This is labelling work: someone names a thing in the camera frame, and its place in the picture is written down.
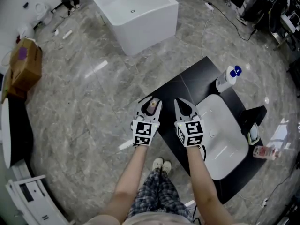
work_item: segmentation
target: bathtub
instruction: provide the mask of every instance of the bathtub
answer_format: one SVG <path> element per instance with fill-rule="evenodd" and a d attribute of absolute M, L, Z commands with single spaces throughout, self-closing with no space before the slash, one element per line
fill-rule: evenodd
<path fill-rule="evenodd" d="M 175 35 L 175 0 L 94 0 L 126 55 Z"/>

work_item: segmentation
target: wall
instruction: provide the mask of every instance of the wall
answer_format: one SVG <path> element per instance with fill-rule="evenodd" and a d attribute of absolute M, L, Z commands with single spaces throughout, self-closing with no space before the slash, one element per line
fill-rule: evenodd
<path fill-rule="evenodd" d="M 25 225 L 26 221 L 22 216 L 15 217 L 17 208 L 5 188 L 5 184 L 7 184 L 9 179 L 15 180 L 15 175 L 12 169 L 6 168 L 3 157 L 3 147 L 0 145 L 0 216 L 7 225 Z"/>
<path fill-rule="evenodd" d="M 14 48 L 14 46 L 14 36 L 0 28 L 0 73 L 2 74 L 5 74 L 8 69 L 8 66 L 2 66 L 2 59 L 8 52 L 10 52 Z"/>
<path fill-rule="evenodd" d="M 29 5 L 25 9 L 23 5 L 26 2 Z M 48 4 L 51 9 L 61 3 L 60 0 L 0 0 L 0 30 L 8 32 L 10 39 L 15 41 L 17 28 L 21 23 L 31 23 L 33 26 L 37 24 L 35 5 L 38 2 Z"/>

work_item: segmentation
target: plastic bottle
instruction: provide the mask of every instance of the plastic bottle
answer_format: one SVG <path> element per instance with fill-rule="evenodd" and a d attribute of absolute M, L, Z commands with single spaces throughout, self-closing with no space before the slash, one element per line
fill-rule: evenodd
<path fill-rule="evenodd" d="M 281 152 L 277 148 L 270 148 L 265 146 L 256 146 L 253 150 L 255 158 L 264 158 L 268 160 L 275 160 L 281 156 Z"/>
<path fill-rule="evenodd" d="M 216 88 L 218 92 L 223 92 L 230 88 L 236 82 L 236 77 L 240 76 L 242 69 L 239 66 L 229 66 L 216 80 Z"/>

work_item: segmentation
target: blue bottle cap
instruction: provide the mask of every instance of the blue bottle cap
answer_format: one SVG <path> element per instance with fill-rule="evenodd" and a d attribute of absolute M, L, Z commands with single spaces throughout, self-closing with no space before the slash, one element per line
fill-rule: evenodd
<path fill-rule="evenodd" d="M 240 66 L 236 65 L 234 67 L 235 71 L 236 71 L 236 75 L 240 76 L 240 74 L 242 73 L 242 69 L 240 68 Z"/>
<path fill-rule="evenodd" d="M 230 72 L 230 76 L 231 77 L 236 77 L 237 76 L 237 73 L 236 73 L 235 69 Z"/>

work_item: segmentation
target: washbasin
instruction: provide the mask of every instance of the washbasin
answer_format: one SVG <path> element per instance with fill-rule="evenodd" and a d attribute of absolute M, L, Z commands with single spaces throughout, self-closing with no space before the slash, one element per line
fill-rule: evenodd
<path fill-rule="evenodd" d="M 204 120 L 205 164 L 213 180 L 226 177 L 248 153 L 248 142 L 223 99 L 209 95 L 197 106 Z"/>

